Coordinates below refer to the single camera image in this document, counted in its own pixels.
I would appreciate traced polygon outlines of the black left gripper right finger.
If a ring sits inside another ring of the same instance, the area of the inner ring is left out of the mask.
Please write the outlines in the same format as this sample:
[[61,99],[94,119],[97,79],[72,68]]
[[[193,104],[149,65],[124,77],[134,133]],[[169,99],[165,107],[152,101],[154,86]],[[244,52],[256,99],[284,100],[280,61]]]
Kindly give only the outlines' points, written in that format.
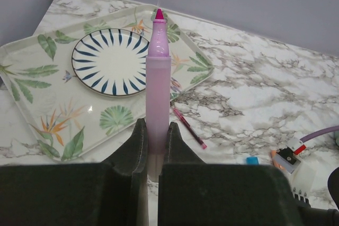
[[159,225],[302,225],[285,175],[270,165],[207,164],[169,126]]

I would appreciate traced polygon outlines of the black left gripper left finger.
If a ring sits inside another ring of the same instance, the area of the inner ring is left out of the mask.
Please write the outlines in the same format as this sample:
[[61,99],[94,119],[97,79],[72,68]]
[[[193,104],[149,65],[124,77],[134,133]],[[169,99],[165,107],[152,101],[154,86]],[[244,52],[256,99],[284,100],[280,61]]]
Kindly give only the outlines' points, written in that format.
[[102,162],[1,167],[1,225],[147,225],[144,119]]

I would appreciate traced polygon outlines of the blue pen cap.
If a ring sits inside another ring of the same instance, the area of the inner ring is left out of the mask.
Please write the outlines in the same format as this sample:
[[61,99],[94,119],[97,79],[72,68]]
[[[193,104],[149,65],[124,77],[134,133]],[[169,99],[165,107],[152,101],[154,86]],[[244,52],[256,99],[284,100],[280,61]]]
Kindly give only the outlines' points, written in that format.
[[259,165],[259,159],[257,157],[247,157],[246,158],[247,165]]

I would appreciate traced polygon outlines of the pink highlighter pen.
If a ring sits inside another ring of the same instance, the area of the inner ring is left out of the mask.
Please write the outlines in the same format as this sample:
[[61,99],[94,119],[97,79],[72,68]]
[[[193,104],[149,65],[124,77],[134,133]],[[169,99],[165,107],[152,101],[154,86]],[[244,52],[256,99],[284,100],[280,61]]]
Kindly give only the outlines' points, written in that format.
[[171,57],[167,39],[167,22],[159,8],[146,56],[146,128],[148,135],[147,172],[158,182],[165,155],[170,120]]

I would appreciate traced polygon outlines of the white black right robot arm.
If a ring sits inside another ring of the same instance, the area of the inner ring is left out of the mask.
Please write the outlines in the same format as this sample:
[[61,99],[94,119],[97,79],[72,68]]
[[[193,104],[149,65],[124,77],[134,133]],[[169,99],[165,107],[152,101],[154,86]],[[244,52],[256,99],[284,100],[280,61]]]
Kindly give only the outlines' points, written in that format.
[[326,191],[329,205],[316,203],[314,207],[310,204],[306,193],[293,189],[292,193],[302,225],[338,225],[338,168],[334,169],[329,175]]

